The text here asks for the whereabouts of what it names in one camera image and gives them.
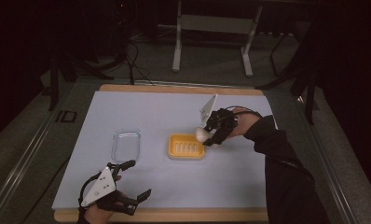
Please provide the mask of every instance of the wooden table edge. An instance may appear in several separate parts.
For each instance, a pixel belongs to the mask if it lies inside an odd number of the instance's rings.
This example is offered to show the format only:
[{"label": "wooden table edge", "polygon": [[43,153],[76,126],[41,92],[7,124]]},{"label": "wooden table edge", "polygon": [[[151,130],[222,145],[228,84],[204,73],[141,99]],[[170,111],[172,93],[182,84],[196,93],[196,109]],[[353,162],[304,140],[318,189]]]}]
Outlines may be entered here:
[{"label": "wooden table edge", "polygon": [[100,91],[131,91],[131,92],[165,92],[165,93],[189,93],[189,94],[225,94],[225,95],[253,95],[263,96],[261,90],[217,88],[217,87],[179,87],[179,86],[131,86],[103,84]]},{"label": "wooden table edge", "polygon": [[[77,209],[56,210],[58,222],[77,222]],[[112,222],[249,222],[268,221],[266,208],[138,208],[134,216],[115,213]]]}]

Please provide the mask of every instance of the black sleeve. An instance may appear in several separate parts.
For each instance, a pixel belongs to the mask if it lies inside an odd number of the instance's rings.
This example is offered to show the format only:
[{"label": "black sleeve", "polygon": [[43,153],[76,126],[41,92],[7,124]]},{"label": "black sleeve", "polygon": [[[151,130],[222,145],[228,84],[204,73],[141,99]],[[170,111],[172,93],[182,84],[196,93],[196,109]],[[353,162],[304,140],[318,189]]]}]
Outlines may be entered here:
[{"label": "black sleeve", "polygon": [[256,152],[266,155],[269,223],[329,223],[312,176],[303,168],[285,131],[276,130],[273,117],[260,119],[244,137],[254,141]]}]

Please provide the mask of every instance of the chair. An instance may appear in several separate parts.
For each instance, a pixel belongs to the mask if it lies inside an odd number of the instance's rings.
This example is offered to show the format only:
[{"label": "chair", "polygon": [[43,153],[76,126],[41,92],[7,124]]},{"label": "chair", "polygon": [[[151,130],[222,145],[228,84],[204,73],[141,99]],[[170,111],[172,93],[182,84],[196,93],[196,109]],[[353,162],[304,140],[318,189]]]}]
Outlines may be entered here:
[{"label": "chair", "polygon": [[[310,124],[313,124],[312,120],[312,108],[314,101],[314,90],[316,86],[316,79],[318,74],[318,68],[320,63],[320,58],[317,48],[319,44],[319,25],[316,24],[316,20],[313,22],[294,22],[294,30],[291,32],[297,38],[300,45],[298,46],[295,56],[289,62],[286,67],[278,74],[278,78],[269,82],[268,84],[262,86],[256,86],[257,90],[269,90],[277,85],[283,83],[290,78],[295,77],[295,82],[291,87],[290,92],[294,96],[300,96],[305,88],[308,88],[308,96],[305,107],[305,115]],[[274,52],[277,47],[281,44],[282,39],[279,40],[278,44],[272,50]]]},{"label": "chair", "polygon": [[[305,37],[305,34],[307,33],[308,29],[310,27],[310,21],[294,21],[290,25],[289,32],[286,32],[281,36],[278,43],[275,45],[275,47],[272,49],[272,51],[269,54],[270,62],[272,63],[273,72],[275,73],[275,76],[278,77],[280,74],[278,74],[278,70],[275,66],[275,62],[273,60],[273,53],[275,50],[279,47],[279,45],[282,43],[285,37],[289,35],[289,33],[293,34],[294,38],[298,43],[301,43],[302,40]],[[284,69],[281,71],[281,73],[284,73],[287,66],[284,67]]]}]

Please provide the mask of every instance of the metal stand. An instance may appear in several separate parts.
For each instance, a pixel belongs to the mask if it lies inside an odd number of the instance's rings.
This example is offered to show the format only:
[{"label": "metal stand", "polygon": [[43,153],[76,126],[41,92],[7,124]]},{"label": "metal stand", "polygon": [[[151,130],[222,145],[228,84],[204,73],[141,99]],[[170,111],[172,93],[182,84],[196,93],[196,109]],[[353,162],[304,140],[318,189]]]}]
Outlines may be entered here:
[{"label": "metal stand", "polygon": [[243,60],[245,75],[247,77],[251,77],[253,75],[253,71],[249,58],[249,50],[252,45],[261,12],[262,7],[258,7],[253,20],[187,15],[182,14],[182,1],[179,0],[177,8],[176,46],[174,48],[172,71],[180,71],[182,30],[197,30],[248,35],[246,44],[240,48],[240,53]]}]

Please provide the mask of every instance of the orange tray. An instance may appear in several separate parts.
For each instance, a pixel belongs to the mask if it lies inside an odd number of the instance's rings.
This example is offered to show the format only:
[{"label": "orange tray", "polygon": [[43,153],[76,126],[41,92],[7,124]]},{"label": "orange tray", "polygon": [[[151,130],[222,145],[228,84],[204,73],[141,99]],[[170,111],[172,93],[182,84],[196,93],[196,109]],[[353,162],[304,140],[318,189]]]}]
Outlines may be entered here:
[{"label": "orange tray", "polygon": [[168,156],[175,160],[201,160],[205,155],[204,145],[194,134],[172,134],[169,138]]}]

